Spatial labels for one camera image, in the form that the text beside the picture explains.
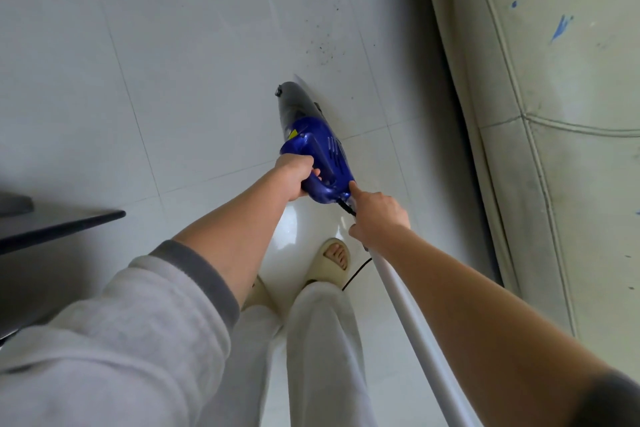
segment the pant leg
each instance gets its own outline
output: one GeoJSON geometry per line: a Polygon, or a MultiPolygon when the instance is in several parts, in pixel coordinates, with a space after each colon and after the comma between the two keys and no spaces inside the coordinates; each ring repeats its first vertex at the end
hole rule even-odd
{"type": "Polygon", "coordinates": [[[244,310],[231,333],[231,354],[217,393],[204,407],[198,427],[258,427],[271,366],[271,340],[282,321],[268,307],[244,310]]]}
{"type": "Polygon", "coordinates": [[[375,426],[360,334],[346,294],[326,282],[306,286],[287,327],[291,427],[375,426]]]}

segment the hand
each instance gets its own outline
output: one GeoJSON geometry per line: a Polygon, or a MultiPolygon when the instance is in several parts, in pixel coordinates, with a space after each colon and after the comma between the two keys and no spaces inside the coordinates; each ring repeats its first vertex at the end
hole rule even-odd
{"type": "Polygon", "coordinates": [[[349,229],[349,235],[365,247],[376,248],[376,243],[388,236],[389,231],[400,226],[411,229],[409,215],[391,196],[381,192],[365,192],[351,181],[351,197],[356,201],[356,224],[349,229]]]}
{"type": "Polygon", "coordinates": [[[307,195],[300,188],[300,183],[307,179],[311,172],[320,176],[320,169],[314,169],[314,158],[310,155],[282,154],[276,161],[274,171],[282,176],[289,201],[307,195]]]}

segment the blue stain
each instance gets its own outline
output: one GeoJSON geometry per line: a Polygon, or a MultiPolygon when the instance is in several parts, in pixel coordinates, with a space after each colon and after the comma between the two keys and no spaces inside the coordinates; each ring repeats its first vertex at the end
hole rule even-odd
{"type": "Polygon", "coordinates": [[[564,34],[566,27],[572,20],[573,16],[568,18],[564,14],[562,14],[562,17],[560,18],[560,24],[558,24],[558,28],[556,29],[554,36],[551,38],[551,42],[555,41],[557,37],[560,37],[562,34],[564,34]]]}

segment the blue handheld vacuum cleaner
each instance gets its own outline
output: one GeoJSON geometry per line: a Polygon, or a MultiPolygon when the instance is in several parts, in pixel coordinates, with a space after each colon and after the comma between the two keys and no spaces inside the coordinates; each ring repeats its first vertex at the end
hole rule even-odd
{"type": "Polygon", "coordinates": [[[317,203],[338,203],[347,213],[355,215],[348,205],[353,175],[340,140],[324,119],[320,106],[294,82],[279,85],[276,96],[285,138],[280,154],[310,155],[314,167],[320,169],[322,179],[312,173],[302,181],[302,189],[317,203]]]}

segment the sleeve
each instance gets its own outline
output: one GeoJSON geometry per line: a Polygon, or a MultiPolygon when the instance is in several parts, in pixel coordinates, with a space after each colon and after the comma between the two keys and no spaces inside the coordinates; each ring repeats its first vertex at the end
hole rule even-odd
{"type": "Polygon", "coordinates": [[[640,426],[640,386],[619,372],[599,378],[570,427],[640,426]]]}
{"type": "Polygon", "coordinates": [[[134,259],[100,296],[0,350],[0,425],[190,425],[217,390],[239,306],[175,241],[134,259]]]}

